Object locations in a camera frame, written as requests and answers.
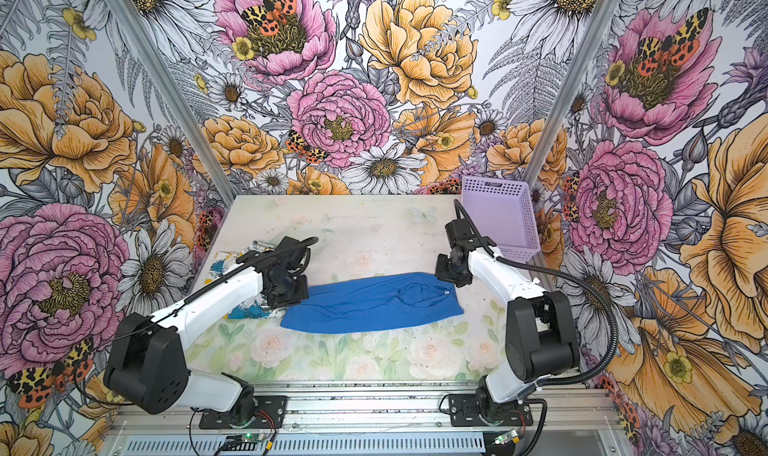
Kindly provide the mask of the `aluminium mounting rail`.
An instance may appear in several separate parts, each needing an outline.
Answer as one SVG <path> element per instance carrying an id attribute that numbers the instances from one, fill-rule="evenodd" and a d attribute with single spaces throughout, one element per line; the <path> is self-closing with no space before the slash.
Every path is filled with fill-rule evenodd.
<path id="1" fill-rule="evenodd" d="M 447 394 L 472 394 L 475 381 L 271 382 L 258 396 L 285 396 L 285 433 L 449 430 Z M 546 387 L 549 431 L 617 429 L 618 413 L 606 392 L 582 386 Z"/>

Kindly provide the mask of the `green circuit board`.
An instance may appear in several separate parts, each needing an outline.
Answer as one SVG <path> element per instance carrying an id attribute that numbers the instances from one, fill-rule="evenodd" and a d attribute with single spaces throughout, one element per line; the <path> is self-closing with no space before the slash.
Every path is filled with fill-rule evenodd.
<path id="1" fill-rule="evenodd" d="M 505 445 L 516 445 L 520 441 L 520 434 L 516 429 L 511 429 L 509 431 L 506 431 L 502 434 L 497 435 L 494 440 L 494 445 L 499 446 L 505 446 Z"/>
<path id="2" fill-rule="evenodd" d="M 218 453 L 222 454 L 226 451 L 261 451 L 267 454 L 273 445 L 272 435 L 245 433 L 228 437 L 218 449 Z"/>

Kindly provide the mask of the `right aluminium corner post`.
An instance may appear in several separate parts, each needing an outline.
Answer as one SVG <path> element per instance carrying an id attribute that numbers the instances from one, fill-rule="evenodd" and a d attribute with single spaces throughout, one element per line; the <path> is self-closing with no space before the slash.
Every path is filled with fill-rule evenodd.
<path id="1" fill-rule="evenodd" d="M 621 0 L 597 0 L 594 12 L 586 27 L 586 32 L 574 51 L 573 60 L 562 82 L 554 105 L 542 127 L 539 144 L 534 149 L 523 174 L 523 181 L 532 185 L 538 180 L 549 151 L 554 148 L 558 133 L 562 127 L 570 104 L 575 97 L 580 81 L 586 73 L 597 47 L 609 30 L 611 20 L 618 10 Z"/>

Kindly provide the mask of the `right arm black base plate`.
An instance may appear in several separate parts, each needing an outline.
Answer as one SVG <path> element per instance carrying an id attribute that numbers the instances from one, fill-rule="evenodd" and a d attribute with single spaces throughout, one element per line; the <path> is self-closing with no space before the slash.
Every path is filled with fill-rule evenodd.
<path id="1" fill-rule="evenodd" d="M 527 403 L 497 403 L 485 393 L 449 393 L 439 409 L 449 416 L 452 427 L 528 427 L 533 424 L 533 415 Z"/>

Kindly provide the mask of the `lavender plastic laundry basket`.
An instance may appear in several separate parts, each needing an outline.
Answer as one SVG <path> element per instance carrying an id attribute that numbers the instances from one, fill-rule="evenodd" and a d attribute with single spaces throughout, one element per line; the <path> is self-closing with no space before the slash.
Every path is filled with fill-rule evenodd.
<path id="1" fill-rule="evenodd" d="M 461 196 L 480 233 L 490 237 L 506 259 L 528 263 L 540 251 L 527 183 L 465 176 Z"/>

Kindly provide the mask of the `left aluminium corner post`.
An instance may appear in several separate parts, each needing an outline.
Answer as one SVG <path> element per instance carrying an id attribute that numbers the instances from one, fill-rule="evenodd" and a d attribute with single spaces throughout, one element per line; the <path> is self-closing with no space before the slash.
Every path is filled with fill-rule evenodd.
<path id="1" fill-rule="evenodd" d="M 203 135 L 181 89 L 157 48 L 154 38 L 149 35 L 141 22 L 140 15 L 132 1 L 105 0 L 105 2 L 113 11 L 115 19 L 124 27 L 125 36 L 133 45 L 137 57 L 142 61 L 165 102 L 169 105 L 177 124 L 189 139 L 224 204 L 227 207 L 231 206 L 237 193 Z"/>

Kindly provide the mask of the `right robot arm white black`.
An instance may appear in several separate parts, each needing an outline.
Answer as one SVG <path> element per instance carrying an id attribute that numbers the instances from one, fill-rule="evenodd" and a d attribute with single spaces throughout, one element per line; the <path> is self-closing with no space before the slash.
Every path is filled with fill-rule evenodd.
<path id="1" fill-rule="evenodd" d="M 579 366 L 568 299 L 526 276 L 468 220 L 455 219 L 445 231 L 450 252 L 438 256 L 435 276 L 457 288 L 480 281 L 506 305 L 505 359 L 480 379 L 475 395 L 480 418 L 506 423 L 545 379 Z"/>

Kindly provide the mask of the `green circuit board right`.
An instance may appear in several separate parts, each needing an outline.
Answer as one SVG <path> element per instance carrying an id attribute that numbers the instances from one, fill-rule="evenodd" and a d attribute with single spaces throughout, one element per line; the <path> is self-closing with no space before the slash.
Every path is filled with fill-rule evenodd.
<path id="1" fill-rule="evenodd" d="M 497 435 L 494 440 L 494 445 L 499 446 L 505 446 L 505 445 L 516 445 L 520 441 L 520 434 L 516 429 L 511 429 L 509 431 L 506 431 L 502 434 Z"/>

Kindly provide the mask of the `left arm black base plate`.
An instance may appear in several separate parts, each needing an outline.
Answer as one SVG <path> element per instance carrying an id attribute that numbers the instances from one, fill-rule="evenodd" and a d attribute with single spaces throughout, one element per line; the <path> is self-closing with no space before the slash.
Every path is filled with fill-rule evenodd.
<path id="1" fill-rule="evenodd" d="M 280 429 L 287 403 L 286 396 L 256 395 L 236 403 L 228 412 L 204 410 L 198 427 L 202 430 Z"/>

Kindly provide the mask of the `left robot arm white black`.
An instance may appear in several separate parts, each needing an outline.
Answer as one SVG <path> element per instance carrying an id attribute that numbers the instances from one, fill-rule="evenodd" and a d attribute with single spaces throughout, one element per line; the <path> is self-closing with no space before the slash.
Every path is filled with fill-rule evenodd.
<path id="1" fill-rule="evenodd" d="M 271 251 L 248 251 L 178 302 L 147 316 L 126 316 L 112 342 L 105 386 L 152 415 L 181 406 L 209 410 L 234 426 L 249 423 L 256 414 L 253 386 L 235 376 L 193 370 L 185 352 L 239 306 L 259 303 L 276 310 L 306 300 L 304 272 L 317 241 L 284 237 Z"/>

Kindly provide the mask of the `green circuit board left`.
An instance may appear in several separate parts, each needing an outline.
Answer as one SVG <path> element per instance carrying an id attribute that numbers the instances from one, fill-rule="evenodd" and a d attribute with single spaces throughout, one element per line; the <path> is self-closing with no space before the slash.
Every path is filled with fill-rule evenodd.
<path id="1" fill-rule="evenodd" d="M 272 435 L 245 433 L 228 437 L 218 449 L 218 453 L 222 454 L 226 451 L 261 451 L 267 454 L 273 445 Z"/>

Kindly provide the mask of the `white teal yellow printed garment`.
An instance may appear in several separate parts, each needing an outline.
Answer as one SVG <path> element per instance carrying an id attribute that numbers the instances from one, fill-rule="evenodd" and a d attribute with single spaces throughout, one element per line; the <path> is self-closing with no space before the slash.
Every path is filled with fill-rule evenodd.
<path id="1" fill-rule="evenodd" d="M 241 266 L 237 259 L 248 252 L 256 255 L 273 251 L 274 244 L 253 241 L 247 248 L 240 251 L 220 251 L 213 257 L 205 283 L 211 283 L 222 276 L 226 276 Z M 223 296 L 216 300 L 212 308 L 216 316 L 225 319 L 267 319 L 279 315 L 279 310 L 272 310 L 267 306 L 266 297 L 257 291 L 256 274 L 253 270 L 243 271 L 235 275 L 227 283 L 222 284 L 216 293 Z"/>

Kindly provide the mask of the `blue cloth garment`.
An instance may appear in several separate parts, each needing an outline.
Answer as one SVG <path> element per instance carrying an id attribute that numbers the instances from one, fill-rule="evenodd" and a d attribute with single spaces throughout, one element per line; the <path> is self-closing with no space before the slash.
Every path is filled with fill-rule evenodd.
<path id="1" fill-rule="evenodd" d="M 423 326 L 463 313 L 454 285 L 415 272 L 312 286 L 280 326 L 338 335 Z"/>

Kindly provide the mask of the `aluminium corner post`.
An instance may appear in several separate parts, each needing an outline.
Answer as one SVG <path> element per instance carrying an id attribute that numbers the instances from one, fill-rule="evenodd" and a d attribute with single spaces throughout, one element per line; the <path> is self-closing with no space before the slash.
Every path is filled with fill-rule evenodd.
<path id="1" fill-rule="evenodd" d="M 189 139 L 224 204 L 227 207 L 231 206 L 237 193 L 203 135 L 181 89 L 157 48 L 154 38 L 149 35 L 141 22 L 140 15 L 132 1 L 105 0 L 105 2 L 113 11 L 115 19 L 124 27 L 125 36 L 133 45 L 137 57 L 142 61 L 165 102 L 169 105 L 177 124 Z"/>
<path id="2" fill-rule="evenodd" d="M 586 32 L 574 51 L 573 60 L 562 82 L 554 105 L 542 127 L 539 144 L 534 149 L 523 174 L 523 181 L 532 185 L 538 180 L 549 151 L 554 148 L 558 133 L 562 127 L 570 104 L 575 97 L 580 81 L 586 73 L 597 47 L 609 30 L 611 20 L 618 10 L 621 0 L 597 0 L 594 12 L 586 27 Z"/>

